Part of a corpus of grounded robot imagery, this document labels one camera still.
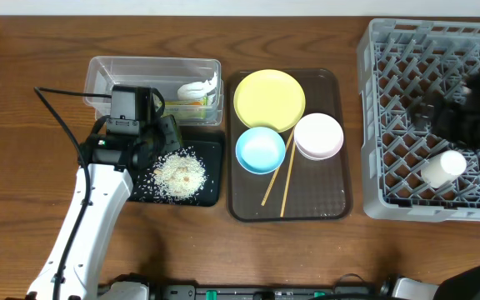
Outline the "yellow plate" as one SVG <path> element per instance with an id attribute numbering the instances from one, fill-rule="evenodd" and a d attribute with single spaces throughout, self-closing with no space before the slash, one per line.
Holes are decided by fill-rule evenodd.
<path id="1" fill-rule="evenodd" d="M 266 127 L 281 133 L 304 114 L 306 96 L 300 83 L 286 72 L 264 69 L 248 74 L 237 85 L 233 108 L 248 128 Z"/>

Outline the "right wooden chopstick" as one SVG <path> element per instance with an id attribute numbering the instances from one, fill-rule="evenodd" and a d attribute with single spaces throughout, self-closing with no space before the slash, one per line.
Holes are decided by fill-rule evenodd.
<path id="1" fill-rule="evenodd" d="M 294 164 L 294 158 L 295 158 L 295 152 L 296 152 L 296 142 L 294 141 L 292 143 L 292 150 L 291 150 L 291 155 L 290 155 L 289 164 L 288 164 L 287 177 L 286 177 L 285 188 L 284 188 L 283 197 L 282 197 L 282 206 L 281 206 L 281 211 L 280 211 L 280 218 L 284 218 L 285 211 L 286 211 L 289 186 L 290 186 L 293 164 Z"/>

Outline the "brown serving tray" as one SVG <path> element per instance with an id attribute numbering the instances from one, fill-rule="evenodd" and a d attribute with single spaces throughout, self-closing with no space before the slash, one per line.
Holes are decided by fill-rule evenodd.
<path id="1" fill-rule="evenodd" d="M 280 217 L 288 171 L 286 157 L 265 206 L 261 206 L 272 174 L 256 175 L 237 161 L 235 145 L 248 128 L 233 108 L 233 94 L 250 72 L 234 73 L 227 81 L 227 208 L 233 217 L 245 223 L 277 221 L 339 220 L 353 208 L 352 181 L 347 149 L 322 161 L 305 158 L 295 152 L 284 217 Z"/>

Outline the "pandan cake wrapper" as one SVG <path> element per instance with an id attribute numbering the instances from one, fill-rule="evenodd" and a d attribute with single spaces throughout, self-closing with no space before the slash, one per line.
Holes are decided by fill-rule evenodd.
<path id="1" fill-rule="evenodd" d="M 166 102 L 165 115 L 173 115 L 177 120 L 203 120 L 208 116 L 213 106 L 207 97 L 197 100 Z"/>

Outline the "left wooden chopstick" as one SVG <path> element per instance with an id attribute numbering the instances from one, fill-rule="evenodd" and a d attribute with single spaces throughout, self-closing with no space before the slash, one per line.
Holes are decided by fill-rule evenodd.
<path id="1" fill-rule="evenodd" d="M 292 129 L 292 131 L 291 131 L 291 133 L 290 133 L 290 135 L 289 135 L 289 137 L 288 137 L 288 139 L 287 139 L 286 145 L 285 145 L 285 152 L 284 152 L 285 157 L 286 157 L 287 151 L 288 151 L 288 149 L 289 149 L 290 143 L 291 143 L 291 141 L 293 140 L 294 129 L 295 129 L 295 128 Z M 269 184 L 268 184 L 268 186 L 267 186 L 267 190 L 266 190 L 266 192 L 265 192 L 265 194 L 264 194 L 264 197 L 263 197 L 263 199 L 262 199 L 261 206 L 265 206 L 265 204 L 266 204 L 266 202 L 267 202 L 267 200 L 268 200 L 268 198 L 269 198 L 269 195 L 270 195 L 270 193 L 271 193 L 271 191 L 272 191 L 272 189 L 273 189 L 273 184 L 274 184 L 274 182 L 275 182 L 275 180 L 276 180 L 276 178 L 277 178 L 277 176 L 278 176 L 279 169 L 280 169 L 280 167 L 277 167 L 277 169 L 274 171 L 274 173 L 273 173 L 273 175 L 272 175 L 272 178 L 271 178 L 271 180 L 270 180 L 270 182 L 269 182 Z"/>

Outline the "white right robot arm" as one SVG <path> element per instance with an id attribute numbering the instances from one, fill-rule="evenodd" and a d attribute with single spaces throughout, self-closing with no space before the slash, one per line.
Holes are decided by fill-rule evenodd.
<path id="1" fill-rule="evenodd" d="M 462 103 L 429 93 L 412 107 L 415 128 L 430 127 L 430 133 L 464 150 L 480 150 L 480 72 L 462 81 Z M 480 299 L 480 265 L 444 280 L 438 285 L 399 277 L 387 282 L 381 299 Z"/>

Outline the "clear plastic bin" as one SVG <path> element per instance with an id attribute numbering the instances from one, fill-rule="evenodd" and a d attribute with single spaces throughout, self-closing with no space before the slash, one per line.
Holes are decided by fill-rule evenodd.
<path id="1" fill-rule="evenodd" d="M 95 108 L 96 117 L 108 115 L 111 100 L 101 98 L 110 94 L 114 85 L 156 88 L 166 102 L 180 101 L 178 89 L 187 83 L 204 82 L 217 73 L 217 86 L 206 97 L 212 105 L 203 120 L 177 120 L 180 126 L 217 126 L 223 119 L 223 80 L 221 64 L 216 59 L 186 57 L 120 57 L 98 56 L 92 58 L 87 70 L 84 92 L 95 97 L 85 97 L 84 103 Z"/>

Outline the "blue bowl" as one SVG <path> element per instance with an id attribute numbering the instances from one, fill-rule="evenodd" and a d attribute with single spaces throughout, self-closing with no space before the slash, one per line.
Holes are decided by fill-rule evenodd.
<path id="1" fill-rule="evenodd" d="M 268 127 L 250 128 L 238 138 L 235 155 L 248 172 L 264 175 L 275 171 L 284 161 L 285 142 L 281 135 Z"/>

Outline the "white green cup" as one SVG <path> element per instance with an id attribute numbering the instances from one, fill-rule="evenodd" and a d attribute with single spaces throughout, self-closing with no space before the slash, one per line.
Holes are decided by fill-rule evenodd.
<path id="1" fill-rule="evenodd" d="M 440 188 L 457 179 L 466 168 L 467 161 L 460 152 L 447 150 L 429 158 L 421 170 L 421 176 L 432 188 Z"/>

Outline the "grey dishwasher rack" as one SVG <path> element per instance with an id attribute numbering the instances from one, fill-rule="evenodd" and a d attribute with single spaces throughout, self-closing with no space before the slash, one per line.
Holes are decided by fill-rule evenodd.
<path id="1" fill-rule="evenodd" d="M 371 218 L 480 222 L 480 150 L 465 172 L 439 188 L 421 170 L 453 145 L 418 130 L 412 106 L 428 93 L 463 103 L 463 79 L 480 72 L 480 23 L 373 19 L 357 47 L 362 98 L 363 209 Z"/>

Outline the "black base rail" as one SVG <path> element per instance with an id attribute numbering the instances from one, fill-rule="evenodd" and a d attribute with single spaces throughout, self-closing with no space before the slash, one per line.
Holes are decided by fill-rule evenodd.
<path id="1" fill-rule="evenodd" d="M 299 300 L 299 299 L 390 299 L 374 292 L 365 282 L 334 287 L 199 286 L 194 282 L 158 284 L 130 273 L 100 287 L 99 299 L 143 300 Z"/>

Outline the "pink bowl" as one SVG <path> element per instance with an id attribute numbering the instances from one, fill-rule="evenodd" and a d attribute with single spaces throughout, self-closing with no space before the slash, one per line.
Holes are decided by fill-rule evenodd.
<path id="1" fill-rule="evenodd" d="M 294 142 L 307 159 L 321 161 L 339 153 L 344 143 L 343 128 L 330 115 L 311 113 L 302 117 L 294 128 Z"/>

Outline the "white tissue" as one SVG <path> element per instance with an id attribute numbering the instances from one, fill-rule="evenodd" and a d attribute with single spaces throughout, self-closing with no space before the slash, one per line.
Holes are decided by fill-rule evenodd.
<path id="1" fill-rule="evenodd" d="M 204 82 L 192 82 L 182 85 L 177 90 L 177 97 L 180 101 L 197 101 L 206 97 L 218 85 L 218 74 Z"/>

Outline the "rice leftovers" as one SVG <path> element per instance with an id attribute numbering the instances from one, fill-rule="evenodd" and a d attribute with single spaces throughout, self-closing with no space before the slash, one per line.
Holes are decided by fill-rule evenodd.
<path id="1" fill-rule="evenodd" d="M 203 160 L 193 147 L 185 147 L 159 157 L 138 177 L 133 193 L 169 202 L 192 200 L 203 190 L 207 179 Z"/>

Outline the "black tray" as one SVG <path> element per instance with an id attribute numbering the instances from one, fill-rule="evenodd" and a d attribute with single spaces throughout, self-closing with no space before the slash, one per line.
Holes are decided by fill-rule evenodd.
<path id="1" fill-rule="evenodd" d="M 219 199 L 220 177 L 223 165 L 224 135 L 222 132 L 196 132 L 184 131 L 182 133 L 183 147 L 193 147 L 196 155 L 202 159 L 207 172 L 207 181 L 203 190 L 192 200 L 183 200 L 178 202 L 169 202 L 167 200 L 153 200 L 150 197 L 143 196 L 140 192 L 133 193 L 137 185 L 138 177 L 147 170 L 138 174 L 137 180 L 129 197 L 130 202 L 136 203 L 161 203 L 173 205 L 189 205 L 211 207 Z"/>

